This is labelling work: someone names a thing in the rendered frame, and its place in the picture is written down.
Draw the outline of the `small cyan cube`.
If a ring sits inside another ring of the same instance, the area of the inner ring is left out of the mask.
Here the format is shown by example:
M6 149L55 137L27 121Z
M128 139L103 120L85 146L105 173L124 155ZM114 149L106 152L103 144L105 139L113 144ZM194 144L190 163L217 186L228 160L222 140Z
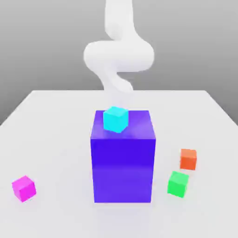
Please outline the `small cyan cube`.
M103 112L103 128L105 130L121 133L128 127L129 111L124 108L112 106Z

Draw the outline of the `small orange cube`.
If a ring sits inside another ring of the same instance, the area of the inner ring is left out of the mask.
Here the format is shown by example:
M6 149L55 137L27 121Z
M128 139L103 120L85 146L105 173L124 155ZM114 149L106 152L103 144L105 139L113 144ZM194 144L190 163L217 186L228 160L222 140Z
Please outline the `small orange cube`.
M180 169L195 170L197 164L196 150L181 149Z

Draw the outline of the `small green cube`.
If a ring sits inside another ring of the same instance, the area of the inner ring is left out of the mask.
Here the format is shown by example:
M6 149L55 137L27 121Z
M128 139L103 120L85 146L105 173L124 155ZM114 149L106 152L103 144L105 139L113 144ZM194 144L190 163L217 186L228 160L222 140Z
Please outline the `small green cube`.
M189 175L173 171L167 186L167 193L183 198L187 189Z

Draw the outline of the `small magenta cube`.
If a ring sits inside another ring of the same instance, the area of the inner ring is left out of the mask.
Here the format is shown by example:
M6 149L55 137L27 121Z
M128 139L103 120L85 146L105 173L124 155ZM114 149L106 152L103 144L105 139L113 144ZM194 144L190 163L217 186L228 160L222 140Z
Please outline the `small magenta cube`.
M28 176L23 176L14 181L12 189L21 202L25 202L36 195L35 183Z

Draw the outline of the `large purple box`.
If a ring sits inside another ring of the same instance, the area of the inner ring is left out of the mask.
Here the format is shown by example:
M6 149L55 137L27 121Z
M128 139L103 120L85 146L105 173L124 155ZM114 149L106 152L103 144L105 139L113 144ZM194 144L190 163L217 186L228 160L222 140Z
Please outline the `large purple box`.
M90 138L96 203L149 203L156 136L148 111L129 111L121 133L104 130L97 110Z

